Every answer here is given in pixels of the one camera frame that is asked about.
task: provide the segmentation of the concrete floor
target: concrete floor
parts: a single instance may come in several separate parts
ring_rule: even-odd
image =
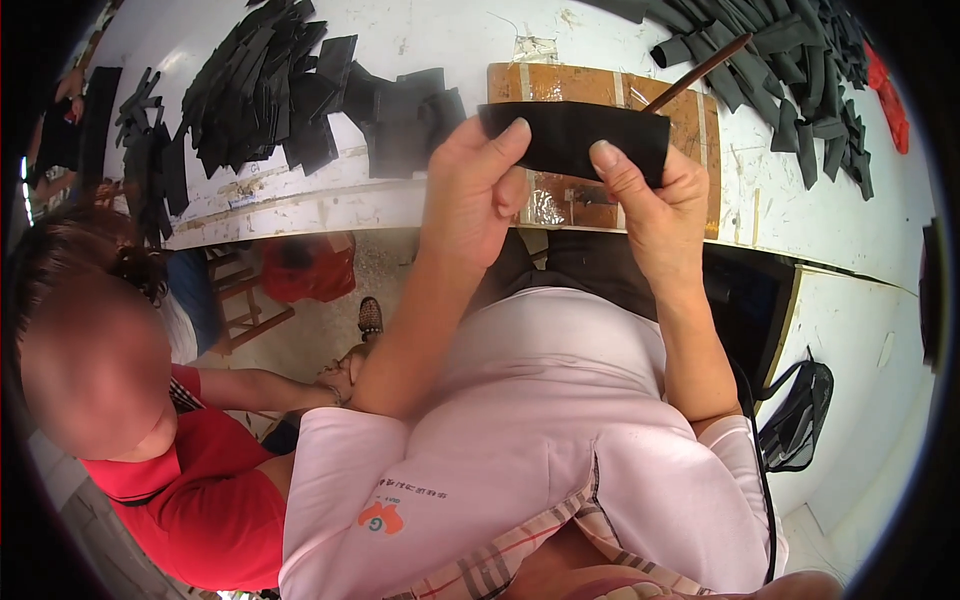
[[[380,302],[384,321],[389,321],[400,300],[403,281],[414,257],[418,232],[415,229],[357,231],[353,271],[356,289],[332,302],[299,300],[292,304],[297,314],[266,333],[250,340],[231,356],[207,352],[193,363],[196,367],[222,369],[265,369],[312,382],[330,361],[360,343],[357,310],[360,300],[373,296]],[[247,261],[259,271],[255,250]],[[257,303],[265,318],[279,312],[277,304],[257,289]],[[228,318],[246,312],[240,298],[226,305]]]

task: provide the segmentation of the red plastic bag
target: red plastic bag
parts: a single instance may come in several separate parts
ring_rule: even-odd
[[[906,120],[906,110],[903,109],[900,95],[890,82],[890,71],[887,70],[886,65],[876,55],[870,44],[863,42],[863,49],[866,50],[867,58],[870,59],[867,83],[876,90],[876,95],[880,98],[880,106],[887,117],[887,124],[890,126],[890,134],[894,138],[897,152],[905,155],[910,150],[910,123]]]
[[[352,233],[316,233],[269,240],[263,247],[260,285],[270,298],[330,302],[356,287]]]

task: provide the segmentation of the orange logo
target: orange logo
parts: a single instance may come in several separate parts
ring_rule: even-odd
[[[403,529],[403,519],[396,513],[396,504],[393,503],[387,503],[387,506],[383,506],[379,502],[374,502],[373,506],[360,513],[360,517],[357,518],[357,525],[363,527],[367,521],[370,522],[367,529],[371,531],[383,530],[388,536],[399,533]]]

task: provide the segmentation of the bracelet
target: bracelet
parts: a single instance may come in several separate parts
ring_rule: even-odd
[[[344,405],[344,398],[343,398],[342,396],[340,396],[340,390],[336,389],[336,388],[333,387],[332,385],[326,385],[325,383],[322,383],[322,384],[320,384],[320,385],[321,385],[321,387],[327,388],[330,392],[333,393],[334,397],[337,398],[336,401],[334,402],[334,405],[336,405],[336,406],[343,406],[343,405]]]

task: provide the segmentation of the black cable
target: black cable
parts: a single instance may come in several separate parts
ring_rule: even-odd
[[[750,418],[750,425],[754,428],[754,451],[756,452],[756,467],[760,471],[760,485],[763,487],[763,500],[766,503],[767,508],[767,529],[770,530],[770,565],[767,567],[767,575],[763,580],[763,585],[769,584],[774,580],[774,570],[777,566],[777,519],[774,515],[774,499],[770,495],[770,484],[767,483],[767,469],[763,461],[763,452],[760,450],[760,433],[756,430],[756,415],[754,414],[754,391],[750,387],[750,380],[747,378],[747,374],[744,373],[743,369],[740,368],[740,365],[736,363],[729,355],[727,358],[730,360],[731,369],[733,369],[735,375],[739,375],[740,381],[737,382],[737,395],[743,396],[746,395],[746,400],[743,400],[743,397],[739,398],[740,406],[743,409],[746,417]],[[740,390],[740,384],[743,384],[743,387],[746,390]]]

